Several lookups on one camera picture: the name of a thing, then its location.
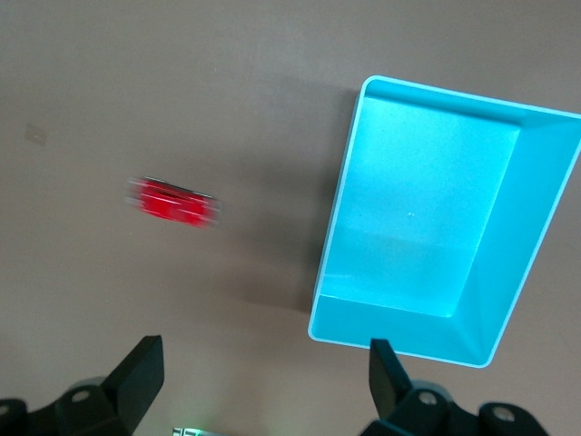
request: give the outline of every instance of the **cyan plastic bin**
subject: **cyan plastic bin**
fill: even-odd
[[[580,145],[579,114],[369,78],[310,336],[488,365]]]

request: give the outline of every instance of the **small mark on surface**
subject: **small mark on surface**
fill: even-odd
[[[47,138],[48,133],[41,129],[40,127],[36,127],[34,124],[30,123],[26,125],[25,139],[27,139],[31,143],[45,145]]]

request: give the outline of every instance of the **screw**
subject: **screw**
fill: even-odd
[[[421,402],[423,402],[424,404],[426,404],[427,406],[433,406],[434,404],[438,403],[438,399],[436,398],[436,395],[434,395],[432,392],[428,392],[428,391],[423,391],[419,394],[419,400]]]
[[[492,409],[492,413],[494,413],[494,416],[499,418],[501,421],[506,421],[506,422],[514,422],[515,421],[515,414],[510,409],[507,409],[506,407],[497,406],[494,409]]]

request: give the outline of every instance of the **red object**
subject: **red object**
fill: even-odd
[[[144,177],[130,179],[127,201],[149,215],[177,221],[194,227],[207,227],[218,222],[221,205],[203,193]]]

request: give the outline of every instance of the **blue tray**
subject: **blue tray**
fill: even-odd
[[[580,145],[579,114],[369,78],[310,336],[488,365]]]

